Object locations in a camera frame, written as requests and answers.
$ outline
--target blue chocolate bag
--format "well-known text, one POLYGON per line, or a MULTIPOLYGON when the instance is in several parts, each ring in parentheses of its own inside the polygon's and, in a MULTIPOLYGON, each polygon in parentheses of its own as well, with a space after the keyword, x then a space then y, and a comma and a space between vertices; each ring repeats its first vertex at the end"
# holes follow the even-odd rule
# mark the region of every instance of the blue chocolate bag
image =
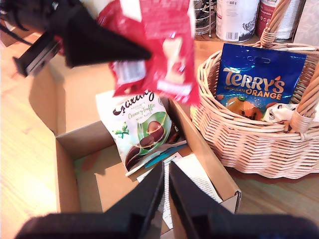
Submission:
POLYGON ((224 44, 216 99, 230 111, 260 120, 267 107, 288 104, 306 55, 224 44))

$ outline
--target red candy wrapper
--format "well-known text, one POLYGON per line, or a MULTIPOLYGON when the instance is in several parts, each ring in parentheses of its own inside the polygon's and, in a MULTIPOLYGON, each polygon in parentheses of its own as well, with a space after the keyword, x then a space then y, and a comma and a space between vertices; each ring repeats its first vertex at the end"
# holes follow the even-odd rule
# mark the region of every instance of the red candy wrapper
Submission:
POLYGON ((149 60, 110 63, 116 79, 114 96, 150 90, 182 103, 199 104, 194 19, 192 0, 109 2, 98 23, 152 53, 149 60))

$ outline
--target basket handle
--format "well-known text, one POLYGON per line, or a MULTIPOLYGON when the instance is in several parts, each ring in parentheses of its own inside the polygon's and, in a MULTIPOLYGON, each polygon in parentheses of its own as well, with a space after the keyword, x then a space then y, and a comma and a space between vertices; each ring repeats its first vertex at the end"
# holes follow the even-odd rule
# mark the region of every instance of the basket handle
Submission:
POLYGON ((313 77, 306 88, 301 101, 294 111, 289 125, 292 132, 305 133, 310 123, 313 121, 316 113, 316 107, 319 102, 319 63, 316 66, 313 77))
POLYGON ((275 41, 277 30, 284 18, 290 2, 291 0, 280 0, 280 2, 277 4, 270 22, 266 23, 266 27, 260 37, 260 44, 262 47, 269 48, 275 41))

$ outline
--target open cardboard box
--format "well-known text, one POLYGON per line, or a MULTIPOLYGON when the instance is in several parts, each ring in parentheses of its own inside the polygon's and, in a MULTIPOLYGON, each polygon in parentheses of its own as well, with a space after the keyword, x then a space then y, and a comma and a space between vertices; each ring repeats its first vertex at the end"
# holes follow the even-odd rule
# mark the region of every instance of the open cardboard box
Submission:
MULTIPOLYGON (((95 96, 113 88, 114 79, 106 64, 68 69, 61 56, 54 57, 33 80, 31 106, 56 136, 56 195, 60 212, 106 211, 138 184, 136 177, 142 172, 125 176, 114 141, 97 112, 95 96), (103 159, 97 162, 97 155, 103 159), (89 170, 77 179, 75 160, 83 157, 89 170)), ((189 146, 180 154, 196 155, 223 200, 222 205, 235 212, 241 200, 240 189, 181 106, 174 101, 164 103, 189 146)), ((162 233, 166 231, 164 223, 162 233)))

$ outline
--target wooden surface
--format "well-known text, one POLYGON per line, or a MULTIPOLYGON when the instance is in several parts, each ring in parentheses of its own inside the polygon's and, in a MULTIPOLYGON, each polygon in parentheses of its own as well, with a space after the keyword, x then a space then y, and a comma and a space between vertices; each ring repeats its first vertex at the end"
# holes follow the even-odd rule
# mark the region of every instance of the wooden surface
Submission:
MULTIPOLYGON (((5 21, 0 20, 0 23, 3 26, 6 26, 5 21)), ((23 30, 20 30, 17 27, 15 27, 13 30, 10 30, 10 31, 15 33, 15 34, 17 34, 21 38, 25 38, 25 37, 27 37, 27 36, 29 36, 30 34, 33 33, 33 31, 23 31, 23 30)), ((8 35, 7 33, 2 31, 1 35, 0 35, 0 42, 3 44, 3 47, 7 47, 7 46, 10 46, 10 45, 16 43, 17 40, 15 40, 13 37, 11 37, 10 35, 8 35)))
MULTIPOLYGON (((35 36, 27 40, 34 41, 35 36)), ((216 38, 196 41, 198 66, 222 48, 216 38)), ((1 238, 10 239, 32 216, 56 211, 53 133, 28 102, 32 79, 16 73, 12 56, 27 46, 1 50, 1 238)), ((239 213, 290 213, 319 226, 319 175, 300 180, 270 180, 229 169, 243 192, 239 213)))
POLYGON ((29 104, 32 79, 19 76, 11 59, 27 48, 1 50, 2 239, 14 238, 30 217, 56 211, 55 138, 29 104))

